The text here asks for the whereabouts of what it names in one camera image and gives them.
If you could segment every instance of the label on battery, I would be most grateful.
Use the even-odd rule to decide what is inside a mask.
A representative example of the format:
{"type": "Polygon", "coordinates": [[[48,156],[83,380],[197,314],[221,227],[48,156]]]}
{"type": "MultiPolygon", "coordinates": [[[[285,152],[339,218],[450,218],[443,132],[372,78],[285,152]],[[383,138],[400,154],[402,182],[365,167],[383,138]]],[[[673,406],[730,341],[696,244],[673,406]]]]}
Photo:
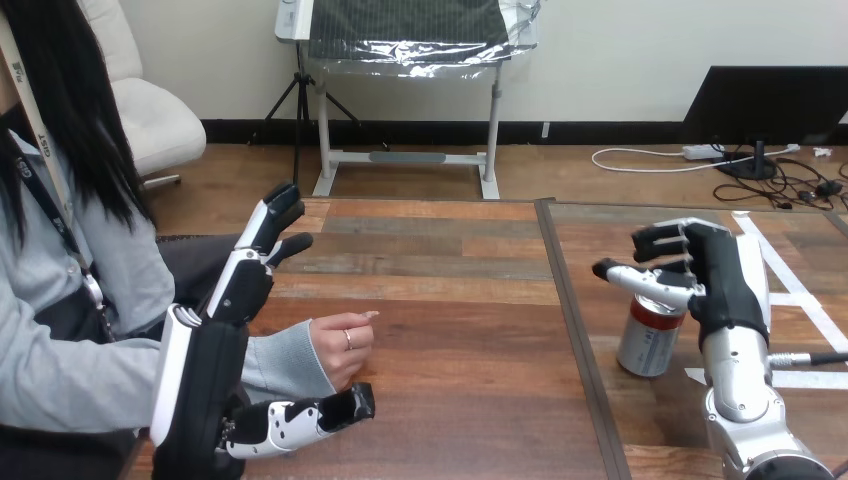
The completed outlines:
{"type": "Polygon", "coordinates": [[[642,377],[662,375],[671,361],[679,333],[679,328],[657,330],[630,316],[618,348],[618,363],[642,377]]]}

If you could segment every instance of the white metal stand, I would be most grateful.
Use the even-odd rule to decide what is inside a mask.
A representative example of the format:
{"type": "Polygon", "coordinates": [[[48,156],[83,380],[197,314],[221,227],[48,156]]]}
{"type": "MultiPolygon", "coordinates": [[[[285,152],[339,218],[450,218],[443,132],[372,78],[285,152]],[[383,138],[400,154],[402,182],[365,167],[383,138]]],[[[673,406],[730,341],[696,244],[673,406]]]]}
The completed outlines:
{"type": "Polygon", "coordinates": [[[342,163],[376,164],[433,164],[433,165],[477,165],[480,170],[480,187],[486,200],[500,199],[498,181],[495,176],[495,152],[498,145],[498,110],[503,91],[501,90],[501,63],[495,68],[492,84],[492,108],[489,114],[489,143],[485,153],[477,155],[447,155],[444,153],[420,152],[371,152],[355,153],[330,150],[330,128],[327,120],[327,88],[324,78],[316,86],[318,94],[318,136],[321,143],[321,176],[312,195],[330,195],[333,180],[342,163]]]}

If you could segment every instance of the white lanyard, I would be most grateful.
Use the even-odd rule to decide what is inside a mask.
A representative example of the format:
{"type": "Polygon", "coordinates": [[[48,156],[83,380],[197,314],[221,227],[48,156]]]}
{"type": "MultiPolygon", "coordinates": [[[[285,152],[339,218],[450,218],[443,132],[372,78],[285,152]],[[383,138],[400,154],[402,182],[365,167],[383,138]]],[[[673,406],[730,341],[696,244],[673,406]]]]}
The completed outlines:
{"type": "Polygon", "coordinates": [[[18,50],[18,44],[15,42],[14,35],[12,35],[12,27],[9,25],[9,20],[3,12],[0,12],[0,50],[3,51],[6,67],[12,76],[15,89],[18,91],[18,96],[21,99],[24,112],[26,112],[30,128],[32,128],[36,146],[41,151],[44,163],[47,164],[47,171],[50,172],[50,180],[53,182],[56,195],[59,197],[59,206],[61,207],[60,210],[64,216],[65,224],[69,228],[73,228],[72,206],[68,199],[65,183],[62,181],[59,165],[54,156],[56,148],[53,144],[53,139],[47,132],[47,127],[44,126],[44,121],[41,120],[41,112],[38,111],[38,105],[35,103],[35,96],[29,84],[24,63],[21,60],[21,52],[18,50]]]}

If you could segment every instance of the wooden table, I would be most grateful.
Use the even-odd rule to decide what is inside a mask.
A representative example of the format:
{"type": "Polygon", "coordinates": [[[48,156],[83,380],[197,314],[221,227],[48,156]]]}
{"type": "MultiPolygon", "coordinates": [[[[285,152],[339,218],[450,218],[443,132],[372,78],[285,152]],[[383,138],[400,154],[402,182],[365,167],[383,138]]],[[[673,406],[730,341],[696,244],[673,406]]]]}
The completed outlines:
{"type": "MultiPolygon", "coordinates": [[[[304,318],[379,310],[373,421],[286,458],[262,479],[720,478],[708,451],[697,328],[669,373],[615,363],[629,296],[589,266],[626,260],[641,225],[730,212],[532,202],[309,199],[315,245],[281,267],[257,335],[304,318]]],[[[820,214],[752,214],[778,253],[848,331],[848,238],[820,214]]],[[[779,288],[773,280],[775,289],[779,288]]],[[[775,307],[775,351],[828,351],[797,307],[775,307]]],[[[844,365],[831,367],[845,371],[844,365]]],[[[825,463],[848,456],[848,392],[784,390],[790,427],[825,463]]],[[[151,449],[129,478],[149,478],[151,449]]]]}

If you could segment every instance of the robotic hand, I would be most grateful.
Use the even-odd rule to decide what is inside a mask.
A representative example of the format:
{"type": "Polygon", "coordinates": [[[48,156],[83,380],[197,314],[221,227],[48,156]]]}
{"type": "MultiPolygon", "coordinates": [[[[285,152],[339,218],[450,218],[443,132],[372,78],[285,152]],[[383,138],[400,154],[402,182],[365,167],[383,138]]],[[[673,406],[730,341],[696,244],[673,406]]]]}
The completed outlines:
{"type": "Polygon", "coordinates": [[[771,307],[757,240],[734,237],[697,218],[661,222],[633,234],[637,262],[682,260],[651,269],[604,259],[603,280],[674,308],[688,308],[709,390],[703,414],[710,445],[728,480],[832,480],[834,476],[786,426],[786,407],[771,386],[771,307]]]}
{"type": "Polygon", "coordinates": [[[239,478],[245,459],[292,452],[374,417],[366,383],[255,405],[240,389],[247,325],[268,298],[271,269],[312,245],[307,233],[277,240],[303,213],[297,187],[277,187],[256,206],[208,299],[197,311],[168,309],[150,427],[154,479],[239,478]]]}

